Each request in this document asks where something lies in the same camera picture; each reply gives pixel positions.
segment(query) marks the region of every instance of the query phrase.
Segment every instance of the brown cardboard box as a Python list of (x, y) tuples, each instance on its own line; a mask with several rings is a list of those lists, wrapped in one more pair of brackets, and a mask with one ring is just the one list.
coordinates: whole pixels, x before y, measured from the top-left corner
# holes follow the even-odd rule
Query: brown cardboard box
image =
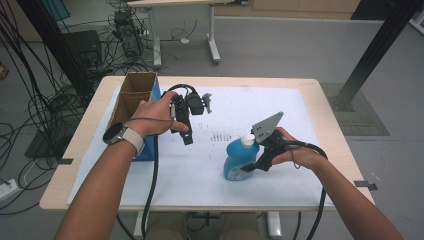
[(130, 119), (141, 100), (152, 99), (151, 93), (155, 84), (157, 84), (157, 77), (154, 72), (128, 73), (119, 91), (109, 126)]
[[(109, 126), (125, 122), (132, 117), (141, 100), (158, 100), (160, 98), (159, 82), (156, 73), (128, 73), (122, 83), (121, 90), (112, 112)], [(153, 161), (158, 157), (157, 136), (144, 138), (144, 149), (134, 161)]]

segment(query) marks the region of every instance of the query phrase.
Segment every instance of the white watch strap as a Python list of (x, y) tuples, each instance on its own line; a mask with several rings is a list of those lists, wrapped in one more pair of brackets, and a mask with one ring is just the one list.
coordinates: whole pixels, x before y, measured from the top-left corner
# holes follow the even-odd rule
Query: white watch strap
[(122, 138), (134, 145), (135, 149), (137, 150), (135, 155), (139, 155), (141, 153), (141, 150), (143, 150), (144, 147), (144, 141), (140, 134), (127, 127), (127, 130), (125, 130)]

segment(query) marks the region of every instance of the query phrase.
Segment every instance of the bottle label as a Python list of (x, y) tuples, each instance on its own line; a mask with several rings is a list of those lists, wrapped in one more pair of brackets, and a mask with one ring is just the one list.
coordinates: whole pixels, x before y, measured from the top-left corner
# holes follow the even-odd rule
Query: bottle label
[(240, 169), (245, 165), (246, 164), (240, 164), (238, 166), (231, 168), (231, 170), (228, 172), (228, 180), (241, 181), (241, 180), (247, 179), (250, 176), (252, 176), (253, 172), (245, 172), (245, 171)]

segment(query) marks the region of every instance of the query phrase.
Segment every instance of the gray mat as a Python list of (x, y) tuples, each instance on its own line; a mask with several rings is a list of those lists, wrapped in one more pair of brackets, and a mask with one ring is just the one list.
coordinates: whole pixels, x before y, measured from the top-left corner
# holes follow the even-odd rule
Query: gray mat
[[(327, 97), (336, 96), (342, 83), (321, 83)], [(352, 101), (354, 112), (333, 111), (345, 136), (390, 136), (378, 115), (361, 91)]]

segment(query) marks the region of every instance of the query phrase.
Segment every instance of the white sheet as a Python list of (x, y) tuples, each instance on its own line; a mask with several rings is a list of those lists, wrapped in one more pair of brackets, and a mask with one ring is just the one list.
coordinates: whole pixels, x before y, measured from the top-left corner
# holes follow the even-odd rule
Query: white sheet
[[(318, 206), (321, 184), (312, 171), (295, 169), (292, 163), (256, 170), (245, 181), (223, 176), (227, 145), (250, 133), (251, 126), (283, 111), (279, 125), (299, 140), (318, 144), (303, 98), (298, 89), (253, 87), (197, 87), (200, 95), (212, 93), (212, 113), (190, 116), (192, 145), (185, 146), (178, 133), (159, 136), (159, 175), (152, 207), (288, 209)], [(77, 174), (67, 203), (106, 145), (102, 136), (119, 88), (115, 90)], [(153, 162), (133, 162), (121, 205), (144, 206), (150, 189)], [(327, 198), (326, 206), (333, 206)]]

